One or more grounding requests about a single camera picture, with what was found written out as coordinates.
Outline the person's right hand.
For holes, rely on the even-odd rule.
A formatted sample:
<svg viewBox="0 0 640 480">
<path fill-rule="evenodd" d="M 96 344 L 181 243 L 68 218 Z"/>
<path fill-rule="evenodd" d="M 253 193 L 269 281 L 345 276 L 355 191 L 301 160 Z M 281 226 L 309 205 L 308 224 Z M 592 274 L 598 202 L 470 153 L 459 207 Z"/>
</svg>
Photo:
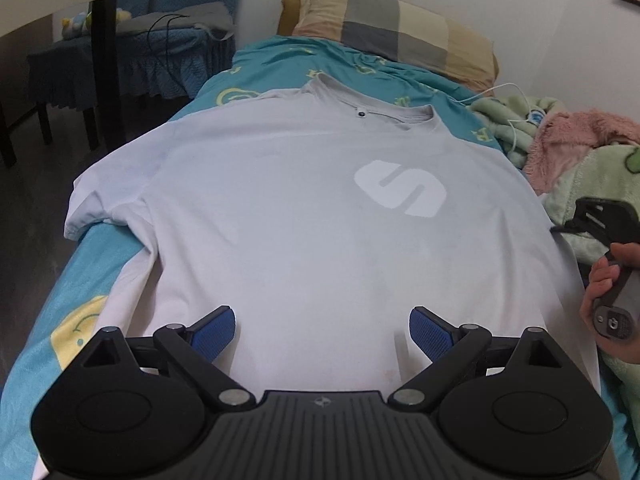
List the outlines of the person's right hand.
<svg viewBox="0 0 640 480">
<path fill-rule="evenodd" d="M 638 268 L 640 248 L 638 244 L 613 244 L 611 252 L 622 266 Z M 589 283 L 585 290 L 579 313 L 598 347 L 613 358 L 630 364 L 640 363 L 639 336 L 627 342 L 616 342 L 601 336 L 593 326 L 593 303 L 606 294 L 620 277 L 620 266 L 609 263 L 605 257 L 593 263 L 589 273 Z"/>
</svg>

